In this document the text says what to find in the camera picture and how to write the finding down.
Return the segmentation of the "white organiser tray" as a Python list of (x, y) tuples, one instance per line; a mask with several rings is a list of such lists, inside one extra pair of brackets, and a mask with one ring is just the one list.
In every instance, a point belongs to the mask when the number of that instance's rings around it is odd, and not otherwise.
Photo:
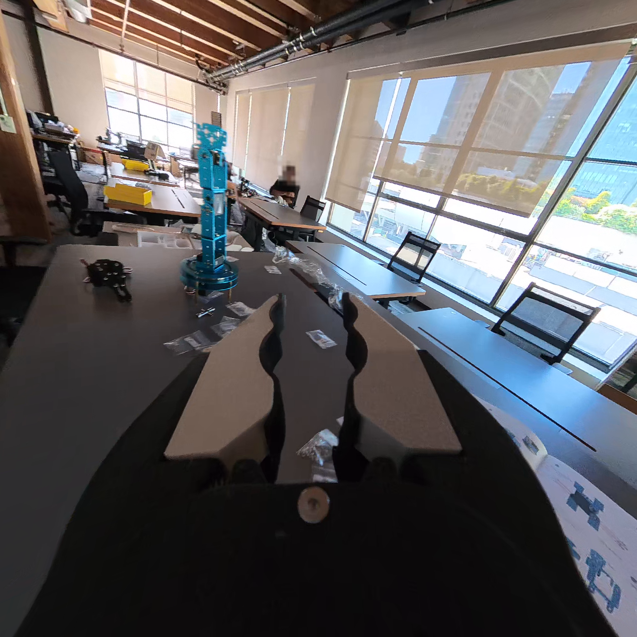
[(182, 233), (159, 233), (154, 231), (137, 231), (139, 248), (167, 248), (178, 250), (198, 249), (197, 243), (189, 235)]

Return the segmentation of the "cream roller blind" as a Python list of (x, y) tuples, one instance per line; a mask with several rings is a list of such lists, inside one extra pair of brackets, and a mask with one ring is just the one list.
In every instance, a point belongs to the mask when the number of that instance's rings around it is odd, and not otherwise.
[(246, 171), (259, 185), (270, 186), (277, 177), (288, 97), (287, 86), (251, 93)]
[(310, 126), (315, 84), (291, 87), (290, 103), (285, 128), (283, 163), (297, 169), (301, 165), (303, 148)]

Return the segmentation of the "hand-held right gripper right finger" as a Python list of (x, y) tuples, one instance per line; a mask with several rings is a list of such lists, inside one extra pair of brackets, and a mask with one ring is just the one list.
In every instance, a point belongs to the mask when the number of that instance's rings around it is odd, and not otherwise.
[(338, 482), (357, 482), (377, 459), (396, 469), (415, 456), (458, 456), (462, 446), (416, 347), (351, 293), (341, 299), (346, 358)]

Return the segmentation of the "wooden pillar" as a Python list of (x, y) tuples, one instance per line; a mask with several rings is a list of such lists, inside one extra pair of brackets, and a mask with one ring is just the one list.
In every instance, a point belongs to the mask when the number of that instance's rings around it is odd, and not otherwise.
[(52, 241), (40, 171), (8, 30), (1, 17), (1, 203), (13, 235)]

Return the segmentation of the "black metal claw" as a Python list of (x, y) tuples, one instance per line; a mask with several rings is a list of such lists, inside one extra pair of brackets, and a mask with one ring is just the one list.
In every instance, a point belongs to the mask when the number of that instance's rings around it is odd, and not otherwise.
[(80, 259), (80, 262), (87, 270), (84, 283), (90, 283), (96, 288), (105, 287), (112, 290), (121, 303), (131, 302), (132, 296), (127, 288), (127, 277), (133, 272), (131, 267), (112, 259), (97, 259), (94, 262)]

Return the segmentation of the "large office window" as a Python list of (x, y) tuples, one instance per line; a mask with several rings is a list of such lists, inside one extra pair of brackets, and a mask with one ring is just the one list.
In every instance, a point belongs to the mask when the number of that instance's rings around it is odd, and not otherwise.
[[(419, 70), (383, 74), (401, 79), (395, 101)], [(531, 282), (601, 308), (574, 350), (609, 370), (636, 345), (636, 52), (593, 116), (528, 218), (373, 176), (360, 212), (329, 202), (329, 225), (387, 256), (408, 231), (441, 243), (426, 277), (498, 314)]]

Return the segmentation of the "grey slotted desk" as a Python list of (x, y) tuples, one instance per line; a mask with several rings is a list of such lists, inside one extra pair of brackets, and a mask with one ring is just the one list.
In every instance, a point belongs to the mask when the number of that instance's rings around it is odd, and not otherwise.
[(595, 452), (636, 487), (636, 416), (451, 308), (399, 316)]
[(295, 254), (303, 254), (335, 270), (340, 277), (383, 307), (388, 307), (390, 301), (404, 301), (426, 295), (426, 291), (420, 286), (348, 246), (301, 241), (287, 242), (287, 246)]

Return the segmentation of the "white roller blind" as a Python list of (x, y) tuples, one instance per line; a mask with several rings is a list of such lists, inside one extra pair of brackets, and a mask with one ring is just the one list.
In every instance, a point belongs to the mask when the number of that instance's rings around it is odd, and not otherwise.
[(348, 80), (325, 190), (329, 202), (362, 210), (400, 83), (397, 75)]

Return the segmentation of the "black mesh office chair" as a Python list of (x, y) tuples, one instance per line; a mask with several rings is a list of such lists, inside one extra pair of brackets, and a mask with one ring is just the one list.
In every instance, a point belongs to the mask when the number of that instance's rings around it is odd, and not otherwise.
[(560, 368), (600, 311), (531, 282), (490, 331)]
[(408, 231), (387, 269), (414, 284), (421, 284), (427, 268), (436, 256), (441, 243)]

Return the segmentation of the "wood edged desk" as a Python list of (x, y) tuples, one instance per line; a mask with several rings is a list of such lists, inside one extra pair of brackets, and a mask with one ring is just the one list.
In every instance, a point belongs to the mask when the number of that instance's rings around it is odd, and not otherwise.
[(201, 216), (201, 206), (196, 203), (190, 193), (182, 188), (173, 188), (164, 185), (146, 185), (152, 189), (152, 202), (142, 208), (132, 204), (120, 202), (106, 203), (110, 208), (140, 213), (142, 215), (155, 214), (162, 218), (189, 218), (195, 219)]
[(326, 226), (303, 217), (298, 211), (272, 201), (256, 197), (239, 197), (237, 203), (243, 207), (248, 217), (267, 229), (283, 227), (307, 233), (321, 233), (327, 230)]

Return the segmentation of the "far office window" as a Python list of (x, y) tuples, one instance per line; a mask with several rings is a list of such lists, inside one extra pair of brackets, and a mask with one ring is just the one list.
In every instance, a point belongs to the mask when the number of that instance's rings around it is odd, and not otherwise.
[(99, 51), (109, 128), (126, 140), (189, 153), (195, 133), (194, 84), (121, 55)]

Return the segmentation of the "small clear parts bag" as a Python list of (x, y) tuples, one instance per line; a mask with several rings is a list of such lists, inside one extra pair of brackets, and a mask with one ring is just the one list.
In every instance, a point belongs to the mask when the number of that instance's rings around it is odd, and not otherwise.
[(323, 429), (296, 452), (300, 458), (306, 458), (310, 461), (311, 482), (338, 483), (332, 457), (333, 450), (337, 445), (338, 436), (329, 429)]

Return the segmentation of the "black ceiling pipes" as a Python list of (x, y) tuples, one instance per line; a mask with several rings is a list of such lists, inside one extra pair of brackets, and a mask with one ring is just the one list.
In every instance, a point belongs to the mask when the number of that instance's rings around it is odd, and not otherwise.
[(371, 1), (341, 12), (319, 24), (312, 25), (291, 40), (283, 41), (281, 44), (262, 50), (227, 67), (214, 70), (208, 70), (202, 66), (199, 68), (207, 85), (211, 87), (221, 85), (231, 78), (262, 68), (269, 62), (287, 59), (290, 54), (311, 50), (329, 39), (384, 22), (396, 15), (409, 13), (434, 3), (434, 1)]

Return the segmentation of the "cluster of clear packets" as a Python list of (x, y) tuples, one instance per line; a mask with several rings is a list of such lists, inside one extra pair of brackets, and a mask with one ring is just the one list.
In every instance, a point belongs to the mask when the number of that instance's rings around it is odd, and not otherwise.
[[(242, 319), (250, 318), (256, 313), (255, 308), (246, 306), (241, 301), (235, 301), (227, 304), (226, 308), (234, 314), (233, 317), (224, 315), (222, 320), (212, 327), (213, 332), (219, 337), (224, 338), (234, 331), (242, 322)], [(336, 345), (336, 342), (328, 337), (322, 330), (307, 331), (307, 335), (321, 349), (328, 349)], [(212, 342), (200, 330), (191, 334), (179, 337), (173, 341), (164, 343), (175, 354), (183, 354), (190, 351), (209, 351)]]

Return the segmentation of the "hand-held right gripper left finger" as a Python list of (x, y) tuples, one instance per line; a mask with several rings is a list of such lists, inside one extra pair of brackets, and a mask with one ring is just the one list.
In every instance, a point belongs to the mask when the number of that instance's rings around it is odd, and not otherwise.
[(285, 412), (275, 370), (283, 355), (286, 298), (275, 294), (211, 349), (164, 455), (217, 459), (231, 471), (253, 460), (276, 482)]

